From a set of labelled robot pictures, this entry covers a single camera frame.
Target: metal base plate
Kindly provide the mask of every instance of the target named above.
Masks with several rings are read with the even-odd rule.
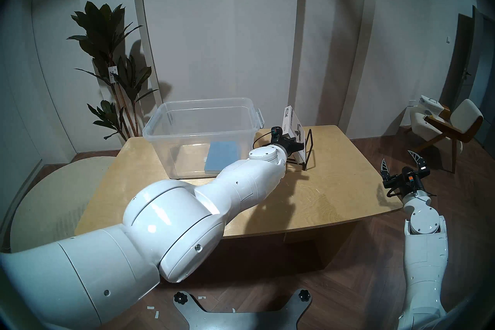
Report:
[[[187,302],[181,304],[174,301],[177,310],[189,323],[189,330],[295,330],[304,311],[311,303],[299,297],[302,289],[298,289],[288,300],[285,306],[278,311],[264,311],[259,313],[209,313],[204,311],[189,293],[181,291],[187,296]]]

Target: wooden table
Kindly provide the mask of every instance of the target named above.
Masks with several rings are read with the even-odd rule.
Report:
[[[327,264],[357,220],[402,208],[397,197],[386,197],[379,173],[337,126],[310,128],[314,146],[307,170],[288,164],[277,188],[263,203],[234,218],[224,238],[286,233],[286,242],[313,239]],[[268,131],[260,130],[256,138]],[[256,145],[267,143],[268,137]],[[122,223],[129,201],[163,179],[168,176],[151,144],[142,137],[130,138],[102,178],[75,234]],[[185,181],[202,185],[211,180]]]

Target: black knob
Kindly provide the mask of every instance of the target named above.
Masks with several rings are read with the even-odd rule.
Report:
[[[177,303],[180,303],[181,305],[184,305],[187,302],[187,295],[185,295],[185,294],[181,293],[180,291],[178,291],[174,295],[174,301],[177,302]]]
[[[301,290],[299,292],[299,298],[301,299],[301,301],[307,302],[311,298],[311,294],[309,294],[309,291],[307,290]]]

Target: wooden armrest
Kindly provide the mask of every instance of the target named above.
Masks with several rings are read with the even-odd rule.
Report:
[[[444,107],[444,109],[440,112],[439,117],[448,121],[451,119],[452,112],[448,106],[445,106],[445,105],[442,105],[442,106]]]
[[[461,132],[459,129],[453,127],[451,124],[437,120],[436,118],[433,118],[431,116],[426,116],[425,121],[440,130],[449,138],[459,139],[460,141],[462,141],[462,139],[464,138],[464,133]]]

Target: round white rug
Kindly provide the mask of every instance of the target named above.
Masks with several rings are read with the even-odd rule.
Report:
[[[10,229],[12,253],[73,237],[115,157],[85,158],[55,170],[22,199]]]

